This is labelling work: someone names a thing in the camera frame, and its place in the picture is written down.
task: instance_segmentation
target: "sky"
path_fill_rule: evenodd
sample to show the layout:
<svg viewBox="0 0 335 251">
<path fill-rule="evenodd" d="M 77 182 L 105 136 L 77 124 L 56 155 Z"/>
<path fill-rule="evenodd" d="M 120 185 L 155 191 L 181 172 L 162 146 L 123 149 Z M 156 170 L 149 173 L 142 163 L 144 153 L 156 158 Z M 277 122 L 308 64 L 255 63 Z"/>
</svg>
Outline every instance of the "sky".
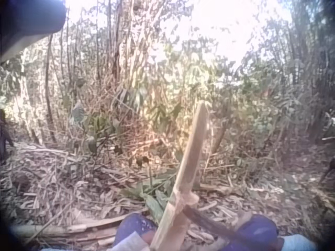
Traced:
<svg viewBox="0 0 335 251">
<path fill-rule="evenodd" d="M 258 12 L 257 5 L 261 0 L 193 0 L 195 1 L 192 20 L 182 20 L 174 36 L 187 39 L 190 25 L 198 26 L 203 35 L 216 38 L 219 41 L 217 54 L 226 56 L 229 61 L 239 63 L 250 45 L 253 29 L 260 28 L 265 24 L 266 18 L 274 17 L 274 10 L 281 18 L 290 21 L 291 16 L 277 3 L 277 0 L 266 0 L 268 13 L 260 16 L 257 22 L 254 15 Z M 66 0 L 70 7 L 70 19 L 77 21 L 80 17 L 81 8 L 91 8 L 97 4 L 97 0 Z M 105 25 L 105 20 L 100 20 L 100 25 Z M 229 28 L 230 33 L 218 32 L 212 27 Z"/>
</svg>

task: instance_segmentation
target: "sunlight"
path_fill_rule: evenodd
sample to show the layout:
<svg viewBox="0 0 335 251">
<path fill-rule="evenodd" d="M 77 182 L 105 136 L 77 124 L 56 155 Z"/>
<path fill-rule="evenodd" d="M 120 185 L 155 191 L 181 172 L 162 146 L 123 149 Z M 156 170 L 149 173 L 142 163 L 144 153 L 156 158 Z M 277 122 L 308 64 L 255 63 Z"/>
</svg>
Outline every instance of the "sunlight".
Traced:
<svg viewBox="0 0 335 251">
<path fill-rule="evenodd" d="M 265 25 L 269 18 L 283 18 L 291 21 L 289 11 L 284 10 L 277 0 L 267 1 L 267 14 L 260 15 L 259 22 L 255 19 L 258 13 L 258 5 L 261 0 L 199 0 L 195 1 L 194 11 L 191 21 L 188 18 L 182 18 L 181 21 L 168 20 L 161 24 L 171 41 L 177 36 L 182 40 L 189 39 L 190 25 L 199 27 L 203 36 L 212 37 L 219 41 L 216 51 L 217 55 L 226 56 L 229 61 L 235 61 L 237 68 L 240 65 L 245 53 L 250 49 L 247 41 L 251 37 L 253 30 L 258 30 Z M 70 7 L 70 20 L 77 22 L 80 19 L 81 9 L 90 9 L 97 4 L 97 0 L 68 0 L 66 5 Z M 173 27 L 178 23 L 175 32 Z M 106 20 L 98 18 L 98 25 L 103 27 Z M 227 31 L 221 31 L 219 28 L 227 28 Z M 165 59 L 162 48 L 151 51 L 150 54 L 155 57 L 155 61 Z M 181 50 L 181 43 L 175 46 L 176 50 Z"/>
</svg>

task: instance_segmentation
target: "green leaf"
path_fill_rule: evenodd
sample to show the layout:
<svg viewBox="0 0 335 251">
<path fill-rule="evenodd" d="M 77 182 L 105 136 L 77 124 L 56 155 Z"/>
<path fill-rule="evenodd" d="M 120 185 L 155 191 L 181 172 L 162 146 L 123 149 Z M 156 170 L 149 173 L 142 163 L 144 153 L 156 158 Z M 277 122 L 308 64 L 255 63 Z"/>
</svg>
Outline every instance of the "green leaf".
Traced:
<svg viewBox="0 0 335 251">
<path fill-rule="evenodd" d="M 162 207 L 151 195 L 146 195 L 145 197 L 146 197 L 146 205 L 149 208 L 152 217 L 155 219 L 157 223 L 159 223 L 164 213 Z"/>
<path fill-rule="evenodd" d="M 156 190 L 155 194 L 156 194 L 158 203 L 161 205 L 163 209 L 165 209 L 169 201 L 169 198 L 160 190 Z"/>
<path fill-rule="evenodd" d="M 237 166 L 241 166 L 241 165 L 242 165 L 242 159 L 239 158 L 239 159 L 236 161 L 236 165 L 237 165 Z"/>
<path fill-rule="evenodd" d="M 75 104 L 74 108 L 72 109 L 72 117 L 74 122 L 76 123 L 82 122 L 84 116 L 85 116 L 84 108 L 80 102 L 77 102 L 77 104 Z"/>
<path fill-rule="evenodd" d="M 167 196 L 170 196 L 171 193 L 172 193 L 172 189 L 173 189 L 172 184 L 171 184 L 171 180 L 168 179 L 168 180 L 164 183 L 163 187 L 164 187 L 164 191 L 166 192 Z"/>
<path fill-rule="evenodd" d="M 174 120 L 178 117 L 181 110 L 182 110 L 182 103 L 178 102 L 178 104 L 173 108 L 171 112 Z"/>
</svg>

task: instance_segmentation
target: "dark object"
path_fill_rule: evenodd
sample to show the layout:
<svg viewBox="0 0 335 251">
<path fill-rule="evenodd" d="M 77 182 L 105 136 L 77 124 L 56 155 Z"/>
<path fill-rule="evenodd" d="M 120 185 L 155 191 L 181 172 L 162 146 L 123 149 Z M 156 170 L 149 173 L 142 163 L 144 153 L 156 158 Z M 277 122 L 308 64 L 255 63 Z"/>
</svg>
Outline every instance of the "dark object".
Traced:
<svg viewBox="0 0 335 251">
<path fill-rule="evenodd" d="M 143 156 L 142 159 L 143 159 L 143 163 L 147 163 L 147 164 L 149 163 L 149 159 L 148 159 L 148 157 Z"/>
<path fill-rule="evenodd" d="M 121 155 L 124 152 L 122 151 L 122 148 L 120 148 L 118 145 L 115 145 L 114 153 L 117 153 L 118 155 Z"/>
<path fill-rule="evenodd" d="M 93 136 L 87 139 L 87 144 L 88 144 L 88 149 L 90 150 L 90 152 L 93 153 L 93 155 L 96 155 L 97 153 L 96 140 Z"/>
<path fill-rule="evenodd" d="M 28 192 L 30 188 L 30 179 L 24 173 L 16 173 L 12 178 L 12 183 L 16 188 L 16 193 Z"/>
<path fill-rule="evenodd" d="M 6 113 L 4 109 L 0 109 L 0 162 L 3 163 L 8 158 L 6 149 L 6 142 L 9 142 L 10 146 L 14 146 L 13 141 L 8 133 L 6 124 Z"/>
<path fill-rule="evenodd" d="M 331 161 L 329 162 L 329 168 L 328 170 L 324 173 L 324 175 L 322 175 L 322 177 L 320 178 L 319 183 L 323 182 L 323 180 L 326 178 L 326 176 L 335 169 L 335 157 L 333 157 L 331 159 Z"/>
<path fill-rule="evenodd" d="M 131 165 L 132 165 L 132 161 L 133 161 L 133 157 L 130 157 L 130 158 L 128 159 L 128 165 L 129 165 L 129 167 L 131 167 Z"/>
<path fill-rule="evenodd" d="M 224 225 L 207 218 L 195 208 L 186 206 L 183 213 L 198 226 L 218 235 L 222 238 L 228 238 L 229 243 L 222 250 L 264 250 L 276 251 L 275 243 L 277 241 L 277 227 L 270 219 L 262 215 L 254 215 L 253 218 L 241 226 L 237 232 L 226 228 Z M 263 233 L 256 234 L 255 229 L 263 229 Z"/>
<path fill-rule="evenodd" d="M 4 212 L 0 212 L 0 236 L 3 250 L 26 251 L 22 242 L 11 232 L 8 223 L 4 221 Z"/>
<path fill-rule="evenodd" d="M 142 158 L 142 157 L 137 157 L 137 158 L 136 158 L 136 164 L 137 164 L 139 167 L 142 167 L 142 164 L 143 164 L 143 158 Z"/>
<path fill-rule="evenodd" d="M 7 0 L 0 9 L 1 63 L 62 29 L 66 8 L 60 0 Z"/>
</svg>

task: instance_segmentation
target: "wooden stick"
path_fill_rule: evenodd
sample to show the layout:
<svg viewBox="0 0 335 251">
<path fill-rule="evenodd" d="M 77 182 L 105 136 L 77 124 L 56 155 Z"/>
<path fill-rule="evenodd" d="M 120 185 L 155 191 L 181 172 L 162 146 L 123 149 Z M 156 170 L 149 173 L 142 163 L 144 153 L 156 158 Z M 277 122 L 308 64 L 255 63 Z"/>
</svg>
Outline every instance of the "wooden stick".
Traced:
<svg viewBox="0 0 335 251">
<path fill-rule="evenodd" d="M 199 197 L 192 193 L 198 162 L 206 135 L 208 111 L 205 102 L 198 104 L 193 119 L 192 134 L 163 218 L 150 245 L 151 250 L 179 251 L 190 220 L 183 214 L 186 205 L 195 206 Z"/>
</svg>

